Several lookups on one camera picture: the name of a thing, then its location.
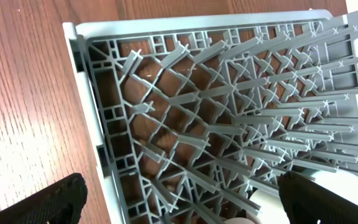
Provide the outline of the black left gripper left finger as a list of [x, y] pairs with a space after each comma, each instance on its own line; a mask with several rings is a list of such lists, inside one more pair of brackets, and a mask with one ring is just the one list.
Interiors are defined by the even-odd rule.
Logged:
[[78, 224], [88, 189], [80, 173], [72, 173], [0, 211], [0, 224]]

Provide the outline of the light blue bowl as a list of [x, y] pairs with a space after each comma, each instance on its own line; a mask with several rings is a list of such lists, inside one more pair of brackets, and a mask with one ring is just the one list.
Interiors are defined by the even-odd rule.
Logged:
[[314, 178], [320, 186], [358, 205], [358, 176], [344, 170], [337, 170], [333, 173], [306, 169], [302, 174]]

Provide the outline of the white plastic cup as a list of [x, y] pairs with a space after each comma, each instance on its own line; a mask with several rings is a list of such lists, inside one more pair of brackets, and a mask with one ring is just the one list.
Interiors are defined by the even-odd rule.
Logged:
[[280, 199], [262, 190], [256, 190], [250, 200], [260, 205], [256, 216], [249, 214], [250, 219], [261, 224], [290, 224]]

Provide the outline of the pink bowl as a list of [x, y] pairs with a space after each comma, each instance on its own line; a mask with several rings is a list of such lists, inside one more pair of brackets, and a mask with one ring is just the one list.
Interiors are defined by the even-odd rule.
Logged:
[[225, 224], [255, 224], [252, 220], [243, 217], [230, 218], [224, 221]]

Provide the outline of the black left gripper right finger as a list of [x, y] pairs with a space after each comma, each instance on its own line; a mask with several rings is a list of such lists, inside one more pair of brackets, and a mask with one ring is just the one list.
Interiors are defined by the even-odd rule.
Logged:
[[278, 180], [279, 197], [291, 224], [358, 224], [358, 205], [288, 171]]

